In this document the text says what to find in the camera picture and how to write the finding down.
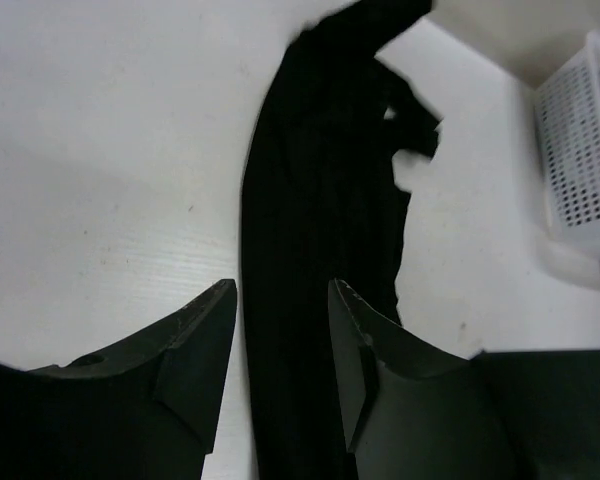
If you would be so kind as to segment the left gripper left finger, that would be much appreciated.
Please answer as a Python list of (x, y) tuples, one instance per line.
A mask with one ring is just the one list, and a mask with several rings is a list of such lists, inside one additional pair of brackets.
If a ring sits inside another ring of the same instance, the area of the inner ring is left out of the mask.
[(197, 479), (236, 324), (231, 279), (66, 366), (0, 364), (0, 479)]

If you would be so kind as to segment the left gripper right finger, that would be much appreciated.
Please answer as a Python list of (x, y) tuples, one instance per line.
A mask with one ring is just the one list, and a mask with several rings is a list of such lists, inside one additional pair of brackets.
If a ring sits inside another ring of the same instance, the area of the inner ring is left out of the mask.
[(440, 350), (329, 286), (346, 446), (361, 479), (600, 479), (600, 350)]

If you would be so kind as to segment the black tank top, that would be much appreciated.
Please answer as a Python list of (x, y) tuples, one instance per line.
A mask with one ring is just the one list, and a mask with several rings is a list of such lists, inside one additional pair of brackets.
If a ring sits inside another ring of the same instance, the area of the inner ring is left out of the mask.
[(287, 47), (255, 126), (241, 191), (243, 331), (258, 473), (350, 479), (328, 286), (398, 319), (411, 196), (400, 151), (432, 158), (440, 120), (377, 58), (428, 1), (357, 1)]

